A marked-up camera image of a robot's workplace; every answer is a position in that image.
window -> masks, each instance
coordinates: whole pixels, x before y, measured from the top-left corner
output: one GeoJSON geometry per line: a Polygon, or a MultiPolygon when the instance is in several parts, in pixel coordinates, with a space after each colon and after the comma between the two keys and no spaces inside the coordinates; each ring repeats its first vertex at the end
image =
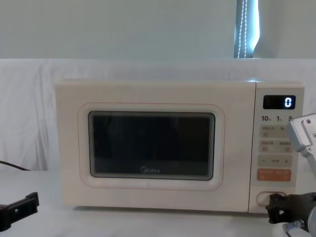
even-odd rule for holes
{"type": "Polygon", "coordinates": [[[260,37],[259,0],[237,0],[234,58],[252,58],[260,37]]]}

power cord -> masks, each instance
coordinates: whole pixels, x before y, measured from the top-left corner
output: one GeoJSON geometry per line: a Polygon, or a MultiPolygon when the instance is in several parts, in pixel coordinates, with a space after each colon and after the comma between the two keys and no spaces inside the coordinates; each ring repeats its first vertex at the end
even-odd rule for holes
{"type": "Polygon", "coordinates": [[[30,171],[29,169],[26,169],[26,168],[23,168],[23,167],[19,167],[17,165],[14,165],[14,164],[11,164],[9,162],[2,161],[2,160],[0,160],[0,164],[5,164],[5,165],[8,165],[8,166],[20,169],[20,170],[30,171]]]}

white cloth backdrop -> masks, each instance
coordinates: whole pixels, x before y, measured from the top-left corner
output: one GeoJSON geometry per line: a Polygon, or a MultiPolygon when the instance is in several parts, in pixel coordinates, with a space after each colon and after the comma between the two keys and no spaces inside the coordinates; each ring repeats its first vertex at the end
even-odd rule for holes
{"type": "MultiPolygon", "coordinates": [[[[54,84],[61,79],[296,80],[304,113],[316,112],[316,60],[214,60],[151,65],[97,60],[0,60],[0,160],[32,170],[58,169],[54,84]]],[[[308,166],[303,159],[300,163],[308,166]]],[[[0,165],[0,170],[11,169],[0,165]]]]}

wall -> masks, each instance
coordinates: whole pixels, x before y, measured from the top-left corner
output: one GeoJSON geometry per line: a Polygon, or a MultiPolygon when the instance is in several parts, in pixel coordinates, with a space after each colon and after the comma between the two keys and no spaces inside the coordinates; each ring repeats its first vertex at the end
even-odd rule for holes
{"type": "Polygon", "coordinates": [[[315,9],[315,0],[261,0],[254,57],[316,58],[315,9]]]}
{"type": "Polygon", "coordinates": [[[0,58],[232,58],[236,0],[1,0],[0,58]]]}

microwave window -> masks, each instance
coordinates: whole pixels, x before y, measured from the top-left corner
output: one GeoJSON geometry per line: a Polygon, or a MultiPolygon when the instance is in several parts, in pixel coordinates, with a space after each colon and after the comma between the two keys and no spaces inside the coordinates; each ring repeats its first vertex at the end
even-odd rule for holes
{"type": "Polygon", "coordinates": [[[89,113],[94,177],[210,180],[212,113],[89,113]]]}

